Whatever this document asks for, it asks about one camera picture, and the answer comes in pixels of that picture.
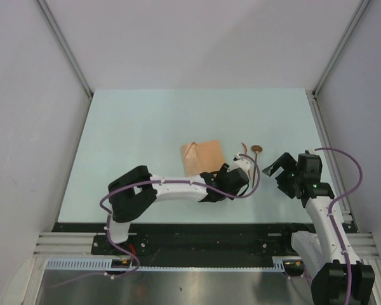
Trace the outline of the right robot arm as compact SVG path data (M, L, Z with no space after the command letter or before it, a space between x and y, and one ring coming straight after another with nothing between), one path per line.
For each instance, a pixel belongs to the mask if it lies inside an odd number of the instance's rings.
M322 169L321 157L305 151L297 159L285 152L263 170L269 177L281 170L275 177L278 189L302 202L315 229L282 236L281 250L301 257L314 304L368 304L375 272L361 262L339 223L337 199L329 183L322 182Z

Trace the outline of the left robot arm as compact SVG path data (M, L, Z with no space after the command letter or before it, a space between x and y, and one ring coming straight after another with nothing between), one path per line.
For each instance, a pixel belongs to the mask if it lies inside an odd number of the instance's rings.
M153 175L145 165L135 167L108 185L111 220L105 246L114 254L124 252L131 223L155 202L216 203L244 196L242 188L249 186L250 167L251 162L237 159L233 165L224 163L216 172L185 178Z

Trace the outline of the peach cloth napkin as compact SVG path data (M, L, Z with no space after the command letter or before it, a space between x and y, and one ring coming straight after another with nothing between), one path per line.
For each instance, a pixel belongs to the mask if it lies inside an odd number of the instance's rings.
M225 163L222 146L219 140L191 142L180 148L186 177L203 172L216 172Z

